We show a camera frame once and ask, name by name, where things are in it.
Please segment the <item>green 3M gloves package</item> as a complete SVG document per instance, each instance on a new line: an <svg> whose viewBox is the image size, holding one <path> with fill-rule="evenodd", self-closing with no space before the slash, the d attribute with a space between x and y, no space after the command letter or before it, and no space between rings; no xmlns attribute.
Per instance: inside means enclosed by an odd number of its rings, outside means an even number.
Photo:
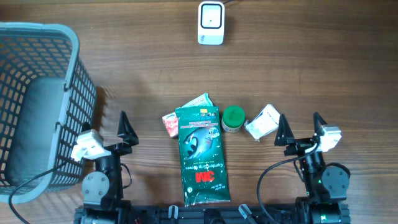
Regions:
<svg viewBox="0 0 398 224"><path fill-rule="evenodd" d="M219 108L193 106L175 113L184 205L229 202Z"/></svg>

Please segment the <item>green lid jar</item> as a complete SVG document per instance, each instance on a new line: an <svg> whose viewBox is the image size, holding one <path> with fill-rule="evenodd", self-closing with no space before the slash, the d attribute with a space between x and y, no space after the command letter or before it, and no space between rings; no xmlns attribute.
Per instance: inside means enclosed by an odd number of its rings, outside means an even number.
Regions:
<svg viewBox="0 0 398 224"><path fill-rule="evenodd" d="M231 105L223 111L221 125L226 132L236 133L241 129L245 116L242 107Z"/></svg>

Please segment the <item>teal plastic packet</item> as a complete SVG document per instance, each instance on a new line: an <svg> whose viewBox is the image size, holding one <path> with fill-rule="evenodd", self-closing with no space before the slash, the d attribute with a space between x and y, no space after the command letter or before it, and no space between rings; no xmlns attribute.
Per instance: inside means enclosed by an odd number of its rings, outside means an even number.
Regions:
<svg viewBox="0 0 398 224"><path fill-rule="evenodd" d="M208 93L204 93L193 100L185 103L182 108L192 107L192 106L214 106L213 102L210 100Z"/></svg>

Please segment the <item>red white small box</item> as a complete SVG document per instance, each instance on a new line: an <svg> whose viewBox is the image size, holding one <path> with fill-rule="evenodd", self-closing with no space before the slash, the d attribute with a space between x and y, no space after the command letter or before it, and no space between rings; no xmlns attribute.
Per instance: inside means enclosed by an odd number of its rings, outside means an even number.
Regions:
<svg viewBox="0 0 398 224"><path fill-rule="evenodd" d="M178 136L178 118L175 112L162 117L165 128L171 138Z"/></svg>

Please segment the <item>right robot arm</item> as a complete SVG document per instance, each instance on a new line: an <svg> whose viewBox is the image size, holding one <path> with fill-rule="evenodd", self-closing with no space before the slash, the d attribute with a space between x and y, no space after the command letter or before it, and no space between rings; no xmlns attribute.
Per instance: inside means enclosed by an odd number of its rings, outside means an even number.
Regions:
<svg viewBox="0 0 398 224"><path fill-rule="evenodd" d="M349 208L343 202L351 172L337 162L327 164L323 153L333 149L341 139L339 127L327 124L319 115L313 114L314 135L297 139L284 115L280 115L275 137L276 146L285 146L285 156L295 156L294 166L305 184L306 197L295 200L297 223L351 223Z"/></svg>

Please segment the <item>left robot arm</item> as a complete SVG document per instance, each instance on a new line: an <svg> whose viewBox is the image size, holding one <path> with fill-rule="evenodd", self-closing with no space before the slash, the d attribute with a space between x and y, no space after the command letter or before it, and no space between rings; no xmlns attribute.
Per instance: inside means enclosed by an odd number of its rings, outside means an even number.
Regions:
<svg viewBox="0 0 398 224"><path fill-rule="evenodd" d="M95 171L82 182L83 206L75 210L74 224L125 224L129 222L131 202L124 200L123 190L127 188L122 180L121 156L132 153L132 147L139 144L124 111L120 114L118 137L123 141L106 146L110 154L94 160Z"/></svg>

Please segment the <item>white wipes packet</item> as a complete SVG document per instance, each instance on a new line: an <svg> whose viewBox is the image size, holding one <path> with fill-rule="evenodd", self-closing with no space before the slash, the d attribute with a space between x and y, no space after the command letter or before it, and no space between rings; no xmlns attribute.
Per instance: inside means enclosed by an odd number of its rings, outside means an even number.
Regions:
<svg viewBox="0 0 398 224"><path fill-rule="evenodd" d="M251 121L245 121L245 130L256 140L270 134L279 127L280 113L272 104L266 105L262 111Z"/></svg>

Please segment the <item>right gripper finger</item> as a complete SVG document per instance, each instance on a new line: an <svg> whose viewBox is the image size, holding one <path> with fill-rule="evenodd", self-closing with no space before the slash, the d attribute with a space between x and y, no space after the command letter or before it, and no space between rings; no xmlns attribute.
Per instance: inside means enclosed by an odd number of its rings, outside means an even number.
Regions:
<svg viewBox="0 0 398 224"><path fill-rule="evenodd" d="M279 127L275 137L275 146L286 146L295 142L294 135L285 117L285 114L281 114L279 117Z"/></svg>
<svg viewBox="0 0 398 224"><path fill-rule="evenodd" d="M313 125L314 125L314 132L317 136L322 136L322 126L327 125L327 122L320 116L318 112L314 112L313 114Z"/></svg>

